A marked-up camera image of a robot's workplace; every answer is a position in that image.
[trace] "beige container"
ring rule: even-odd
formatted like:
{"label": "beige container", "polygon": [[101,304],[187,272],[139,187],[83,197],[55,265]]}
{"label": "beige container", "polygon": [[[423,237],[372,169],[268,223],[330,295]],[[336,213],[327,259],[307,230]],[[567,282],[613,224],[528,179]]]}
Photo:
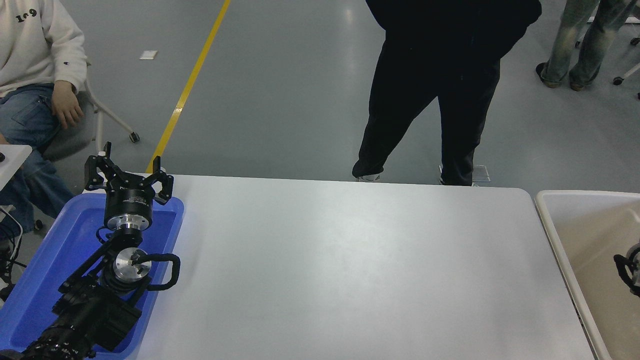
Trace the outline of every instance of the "beige container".
{"label": "beige container", "polygon": [[640,194],[542,191],[536,206],[596,358],[640,359],[640,297],[613,261],[640,241]]}

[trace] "chair wheel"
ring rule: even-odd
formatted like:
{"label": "chair wheel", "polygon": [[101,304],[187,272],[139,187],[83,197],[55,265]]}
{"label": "chair wheel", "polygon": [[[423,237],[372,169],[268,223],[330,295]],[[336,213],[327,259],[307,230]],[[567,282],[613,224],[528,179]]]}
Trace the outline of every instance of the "chair wheel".
{"label": "chair wheel", "polygon": [[138,134],[135,133],[135,132],[129,134],[129,138],[131,139],[132,143],[136,143],[136,142],[140,141],[140,136],[138,136]]}

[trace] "person's leg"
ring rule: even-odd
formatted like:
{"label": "person's leg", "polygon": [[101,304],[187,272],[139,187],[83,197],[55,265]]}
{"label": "person's leg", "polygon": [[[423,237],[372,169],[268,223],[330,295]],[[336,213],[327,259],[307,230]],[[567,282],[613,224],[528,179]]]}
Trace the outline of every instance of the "person's leg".
{"label": "person's leg", "polygon": [[593,82],[611,42],[635,5],[636,0],[600,1],[595,19],[580,47],[578,62],[569,72],[572,89],[579,91]]}
{"label": "person's leg", "polygon": [[354,177],[379,174],[411,122],[435,98],[424,55],[385,41],[369,98]]}
{"label": "person's leg", "polygon": [[551,56],[540,74],[542,80],[551,85],[562,82],[569,71],[575,41],[597,4],[598,0],[567,0]]}
{"label": "person's leg", "polygon": [[471,186],[474,151],[500,79],[500,61],[465,71],[438,94],[442,123],[442,181]]}
{"label": "person's leg", "polygon": [[[12,215],[25,232],[33,230],[31,204],[46,215],[56,217],[73,197],[56,175],[55,167],[37,150],[58,130],[58,119],[51,115],[51,94],[52,85],[31,85],[9,93],[0,101],[0,133],[10,143],[29,145],[33,149],[22,169],[0,191],[0,205],[16,207]],[[8,219],[3,224],[13,226]]]}

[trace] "black pants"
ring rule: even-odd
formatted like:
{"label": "black pants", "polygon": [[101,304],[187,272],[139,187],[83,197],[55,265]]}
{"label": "black pants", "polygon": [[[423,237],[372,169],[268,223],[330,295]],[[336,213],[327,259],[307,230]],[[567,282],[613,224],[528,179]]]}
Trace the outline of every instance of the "black pants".
{"label": "black pants", "polygon": [[500,61],[479,65],[469,59],[460,70],[443,61],[437,52],[416,51],[385,41],[371,87],[369,123],[353,176],[382,172],[411,122],[437,97],[442,179],[445,184],[470,186],[474,150],[480,144],[499,78]]}

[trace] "black jacket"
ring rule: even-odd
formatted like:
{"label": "black jacket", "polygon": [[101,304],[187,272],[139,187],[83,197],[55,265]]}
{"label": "black jacket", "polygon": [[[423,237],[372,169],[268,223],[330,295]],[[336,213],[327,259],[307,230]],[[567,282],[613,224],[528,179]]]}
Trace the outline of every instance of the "black jacket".
{"label": "black jacket", "polygon": [[443,61],[493,62],[542,13],[538,0],[367,0],[387,39]]}

